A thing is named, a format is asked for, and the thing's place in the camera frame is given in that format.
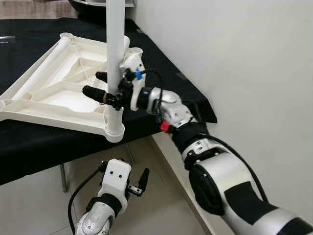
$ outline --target table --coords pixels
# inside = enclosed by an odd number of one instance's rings
[[[16,81],[56,41],[59,34],[106,41],[105,26],[79,19],[1,20],[0,36],[15,35],[15,41],[0,43],[0,94]],[[205,122],[217,122],[207,98],[175,67],[132,20],[125,20],[130,47],[140,47],[146,68],[157,68],[164,77],[164,88],[183,100],[198,104]],[[159,86],[153,75],[146,86]],[[0,122],[0,185],[28,174],[63,164],[159,132],[155,117],[145,111],[125,110],[124,139],[110,143],[103,136],[14,120]]]

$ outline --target robotic arm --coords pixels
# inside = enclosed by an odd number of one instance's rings
[[[176,93],[144,87],[143,76],[154,72],[160,77],[157,71],[145,70],[139,57],[130,59],[128,65],[117,94],[90,86],[85,86],[83,93],[117,110],[129,107],[156,115],[161,130],[171,134],[180,151],[196,201],[205,211],[221,216],[237,235],[313,234],[310,224],[268,203],[247,163],[229,145],[209,135],[206,126],[197,121]],[[106,212],[103,218],[116,216],[113,211]]]

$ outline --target gray wall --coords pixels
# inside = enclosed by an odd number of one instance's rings
[[[246,158],[272,203],[312,223],[313,1],[136,5],[130,17],[213,105],[210,132]]]

